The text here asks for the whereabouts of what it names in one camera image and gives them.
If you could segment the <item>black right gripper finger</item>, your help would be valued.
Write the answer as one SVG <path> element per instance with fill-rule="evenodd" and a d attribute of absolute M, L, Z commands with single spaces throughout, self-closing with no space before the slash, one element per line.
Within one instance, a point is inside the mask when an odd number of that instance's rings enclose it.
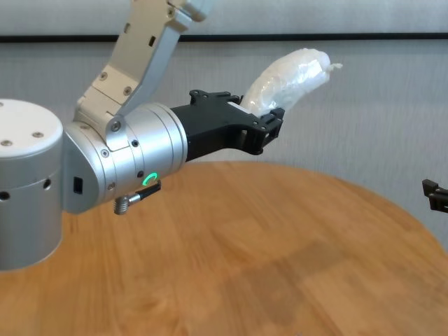
<path fill-rule="evenodd" d="M 447 211 L 448 191 L 441 188 L 436 182 L 424 179 L 422 181 L 423 193 L 428 198 L 430 209 L 433 211 Z"/>

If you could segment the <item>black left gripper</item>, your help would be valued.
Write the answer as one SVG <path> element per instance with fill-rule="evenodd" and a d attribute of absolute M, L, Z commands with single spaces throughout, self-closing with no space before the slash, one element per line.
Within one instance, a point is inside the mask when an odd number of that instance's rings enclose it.
<path fill-rule="evenodd" d="M 228 148 L 260 155 L 279 136 L 282 108 L 256 117 L 239 103 L 240 97 L 229 92 L 192 90 L 188 105 L 172 109 L 186 134 L 188 162 Z"/>

